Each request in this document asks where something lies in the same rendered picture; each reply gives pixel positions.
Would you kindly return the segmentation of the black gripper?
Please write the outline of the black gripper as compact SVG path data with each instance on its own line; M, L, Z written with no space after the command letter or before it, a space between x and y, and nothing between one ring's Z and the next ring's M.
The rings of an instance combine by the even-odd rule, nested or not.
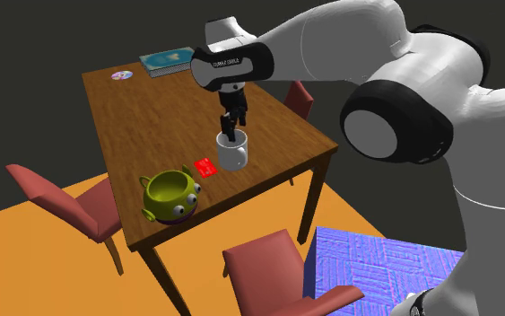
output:
M220 103L224 107L223 115L220 116L222 132L228 137L229 141L234 143L235 126L237 120L241 126L246 126L246 116L248 104L243 90L233 92L218 92ZM236 110L237 117L234 117L231 112Z

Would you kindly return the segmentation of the white mug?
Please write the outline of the white mug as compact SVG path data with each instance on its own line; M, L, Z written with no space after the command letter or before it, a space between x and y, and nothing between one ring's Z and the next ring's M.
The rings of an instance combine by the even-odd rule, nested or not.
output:
M248 136L240 130L234 130L235 141L220 132L216 137L219 165L226 171L238 171L248 163Z

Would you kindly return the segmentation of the red card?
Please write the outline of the red card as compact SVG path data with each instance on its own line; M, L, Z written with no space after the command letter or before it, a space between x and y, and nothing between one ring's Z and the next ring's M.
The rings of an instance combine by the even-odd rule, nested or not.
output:
M200 176L204 179L218 172L209 158L203 158L194 162L194 166L198 170Z

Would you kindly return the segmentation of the red upholstered chair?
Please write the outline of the red upholstered chair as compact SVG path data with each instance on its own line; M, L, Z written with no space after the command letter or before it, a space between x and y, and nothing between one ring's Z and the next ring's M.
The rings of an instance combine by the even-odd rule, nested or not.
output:
M314 99L300 81L291 82L283 104L301 118L307 120Z
M27 199L60 218L96 243L104 243L120 276L124 269L112 236L121 228L108 178L72 197L51 181L19 164L5 166Z
M319 298L305 294L304 261L285 229L222 256L241 316L327 316L364 297L353 285L338 285Z

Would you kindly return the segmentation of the brown wooden table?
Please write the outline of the brown wooden table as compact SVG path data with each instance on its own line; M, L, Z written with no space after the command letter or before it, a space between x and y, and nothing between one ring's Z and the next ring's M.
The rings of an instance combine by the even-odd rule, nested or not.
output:
M151 78L140 63L126 65L127 80L115 81L115 67L83 74L101 151L127 247L138 252L180 316L196 316L156 251L156 246L210 221L275 186L313 171L298 243L309 235L330 159L338 145L255 83L247 83L250 154L240 171L219 170L200 179L195 213L175 225L151 223L141 213L139 178L202 158L217 162L220 132L218 96L199 87L188 72Z

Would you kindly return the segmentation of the teal hardcover book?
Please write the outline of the teal hardcover book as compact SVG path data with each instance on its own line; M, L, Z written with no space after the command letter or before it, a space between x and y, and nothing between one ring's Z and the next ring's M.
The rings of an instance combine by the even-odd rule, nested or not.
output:
M140 56L139 59L148 75L155 78L188 70L193 54L191 47L185 47Z

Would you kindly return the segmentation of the green three-eyed alien bowl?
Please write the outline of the green three-eyed alien bowl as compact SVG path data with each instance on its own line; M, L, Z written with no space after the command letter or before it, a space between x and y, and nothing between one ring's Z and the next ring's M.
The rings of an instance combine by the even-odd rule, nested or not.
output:
M152 178L140 176L144 188L141 212L150 222L180 224L197 209L201 186L194 181L190 169L166 170Z

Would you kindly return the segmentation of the purple patterned robot stand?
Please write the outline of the purple patterned robot stand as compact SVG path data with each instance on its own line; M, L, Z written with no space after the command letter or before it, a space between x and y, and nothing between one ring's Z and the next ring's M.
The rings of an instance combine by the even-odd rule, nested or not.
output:
M319 298L337 285L354 285L359 301L329 316L388 316L408 294L439 285L462 253L319 226L305 260L303 293Z

